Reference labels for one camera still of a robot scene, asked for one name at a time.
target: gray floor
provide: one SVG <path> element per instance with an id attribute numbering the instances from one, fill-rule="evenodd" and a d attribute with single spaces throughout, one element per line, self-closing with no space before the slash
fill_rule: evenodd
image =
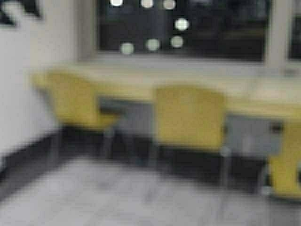
<path id="1" fill-rule="evenodd" d="M 301 208 L 89 157 L 0 202 L 1 226 L 299 226 Z"/>

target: yellow chair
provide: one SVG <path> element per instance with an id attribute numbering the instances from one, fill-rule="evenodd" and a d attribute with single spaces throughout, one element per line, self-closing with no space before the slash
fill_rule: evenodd
<path id="1" fill-rule="evenodd" d="M 301 122 L 285 122 L 281 152 L 268 159 L 272 193 L 300 199 Z"/>
<path id="2" fill-rule="evenodd" d="M 192 85 L 170 85 L 155 90 L 155 141 L 150 164 L 156 165 L 157 146 L 221 153 L 224 141 L 225 97 Z M 224 178 L 229 161 L 224 162 Z"/>
<path id="3" fill-rule="evenodd" d="M 96 87 L 93 83 L 64 71 L 48 74 L 51 105 L 62 125 L 71 125 L 85 130 L 106 132 L 111 138 L 111 128 L 119 119 L 118 113 L 102 113 L 99 108 Z M 58 155 L 59 140 L 54 141 L 52 153 Z"/>

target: desk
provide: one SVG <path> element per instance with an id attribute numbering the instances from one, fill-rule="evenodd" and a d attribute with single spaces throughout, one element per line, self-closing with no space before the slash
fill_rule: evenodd
<path id="1" fill-rule="evenodd" d="M 301 121 L 301 77 L 218 75 L 93 62 L 64 65 L 56 69 L 74 72 L 95 82 L 99 85 L 100 96 L 151 104 L 155 87 L 188 83 L 224 93 L 229 113 Z M 33 83 L 37 88 L 47 90 L 47 73 L 35 73 Z"/>
<path id="2" fill-rule="evenodd" d="M 58 70 L 75 73 L 94 82 L 101 97 L 126 100 L 151 105 L 154 101 L 153 91 L 166 84 L 194 84 L 222 92 L 227 99 L 228 121 L 234 127 L 225 141 L 226 146 L 241 155 L 266 158 L 275 155 L 279 165 L 274 166 L 275 178 L 282 178 L 283 169 L 291 169 L 295 174 L 299 156 L 291 160 L 291 151 L 300 153 L 296 140 L 298 133 L 283 137 L 278 132 L 270 132 L 270 125 L 289 122 L 300 131 L 301 125 L 301 77 L 235 76 L 200 73 L 192 70 L 142 69 L 126 66 L 102 65 L 99 63 L 81 63 L 65 65 Z M 33 76 L 34 85 L 42 90 L 49 87 L 47 72 Z M 293 187 L 300 194 L 297 182 L 293 179 L 278 195 L 291 194 Z"/>

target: white wall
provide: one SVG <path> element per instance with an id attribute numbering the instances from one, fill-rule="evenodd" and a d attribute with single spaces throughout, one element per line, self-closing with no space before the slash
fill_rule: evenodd
<path id="1" fill-rule="evenodd" d="M 40 0 L 44 19 L 5 7 L 17 28 L 0 26 L 0 156 L 53 131 L 47 103 L 30 84 L 30 71 L 77 59 L 76 0 Z"/>

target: black baseboard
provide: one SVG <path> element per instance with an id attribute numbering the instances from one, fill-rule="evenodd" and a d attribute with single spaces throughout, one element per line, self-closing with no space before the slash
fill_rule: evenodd
<path id="1" fill-rule="evenodd" d="M 47 155 L 50 150 L 51 140 L 56 134 L 45 136 L 41 140 L 29 144 L 27 147 L 14 151 L 12 154 L 5 157 L 6 168 L 0 172 L 0 186 L 7 183 L 6 193 L 10 193 L 12 187 L 9 183 L 15 183 L 15 187 L 23 185 L 26 182 L 34 179 L 37 175 L 46 172 L 47 169 L 43 164 L 46 162 Z M 135 146 L 134 155 L 136 155 L 137 166 L 146 166 L 148 153 L 151 147 L 152 140 L 145 137 L 132 137 Z M 98 147 L 103 140 L 102 134 L 82 131 L 77 128 L 66 127 L 62 132 L 62 155 L 60 156 L 62 164 L 65 160 L 79 155 L 90 155 L 97 157 Z M 93 150 L 87 153 L 85 148 L 75 148 L 74 145 L 81 146 L 89 142 L 90 149 Z M 216 154 L 194 152 L 189 150 L 166 149 L 160 147 L 161 155 L 159 161 L 163 164 L 171 164 L 174 166 L 173 173 L 183 178 L 196 178 L 208 182 L 217 182 L 219 179 L 220 167 L 222 164 L 221 157 Z M 116 134 L 112 147 L 112 160 L 123 161 L 129 158 L 124 138 L 121 133 Z M 246 187 L 252 187 L 256 184 L 257 176 L 260 169 L 265 164 L 264 161 L 250 160 L 235 157 L 232 160 L 231 176 L 235 179 L 243 181 Z M 27 178 L 20 178 L 18 174 L 29 171 Z M 5 196 L 5 192 L 1 193 L 0 199 Z"/>

